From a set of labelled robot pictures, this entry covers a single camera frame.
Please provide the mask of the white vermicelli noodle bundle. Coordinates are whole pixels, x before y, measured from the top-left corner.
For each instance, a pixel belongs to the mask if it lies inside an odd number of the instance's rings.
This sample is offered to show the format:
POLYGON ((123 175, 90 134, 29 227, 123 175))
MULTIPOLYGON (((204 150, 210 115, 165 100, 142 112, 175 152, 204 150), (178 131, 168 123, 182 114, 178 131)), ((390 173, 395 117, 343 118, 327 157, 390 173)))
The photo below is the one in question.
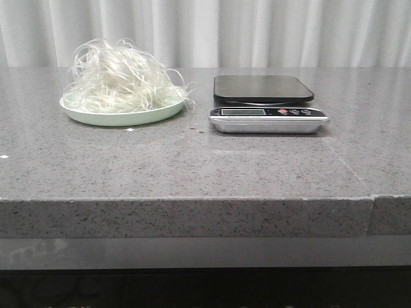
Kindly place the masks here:
POLYGON ((115 44, 93 39, 78 46, 69 69, 63 105, 95 114, 146 112, 176 103, 191 104, 188 85, 176 85, 169 69, 127 38, 115 44))

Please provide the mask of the black silver kitchen scale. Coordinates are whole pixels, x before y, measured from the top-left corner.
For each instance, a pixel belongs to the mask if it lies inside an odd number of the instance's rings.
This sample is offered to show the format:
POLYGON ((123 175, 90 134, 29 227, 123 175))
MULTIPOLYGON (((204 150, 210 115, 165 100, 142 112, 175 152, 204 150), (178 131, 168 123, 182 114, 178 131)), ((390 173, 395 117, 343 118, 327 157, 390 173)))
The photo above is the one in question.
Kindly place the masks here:
POLYGON ((305 105, 314 93, 293 76, 216 76, 213 97, 209 120, 219 132, 311 134, 329 123, 305 105))

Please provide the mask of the light green round plate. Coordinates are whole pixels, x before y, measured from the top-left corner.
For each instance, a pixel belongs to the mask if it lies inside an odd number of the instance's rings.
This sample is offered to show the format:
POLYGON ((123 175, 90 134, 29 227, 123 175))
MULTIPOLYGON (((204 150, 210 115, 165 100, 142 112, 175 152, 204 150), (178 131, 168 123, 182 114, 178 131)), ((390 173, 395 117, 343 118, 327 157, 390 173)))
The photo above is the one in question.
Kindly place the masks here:
POLYGON ((60 99, 67 115, 95 126, 135 126, 162 121, 179 113, 187 100, 183 90, 157 88, 120 93, 71 91, 60 99))

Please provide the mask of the white pleated curtain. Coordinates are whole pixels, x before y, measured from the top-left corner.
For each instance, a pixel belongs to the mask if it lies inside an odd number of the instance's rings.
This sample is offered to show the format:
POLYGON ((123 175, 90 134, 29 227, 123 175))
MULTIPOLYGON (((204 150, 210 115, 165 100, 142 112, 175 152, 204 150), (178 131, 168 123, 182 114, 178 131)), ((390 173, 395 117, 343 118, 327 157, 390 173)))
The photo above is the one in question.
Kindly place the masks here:
POLYGON ((2 1, 1 65, 126 38, 168 67, 408 67, 409 1, 2 1))

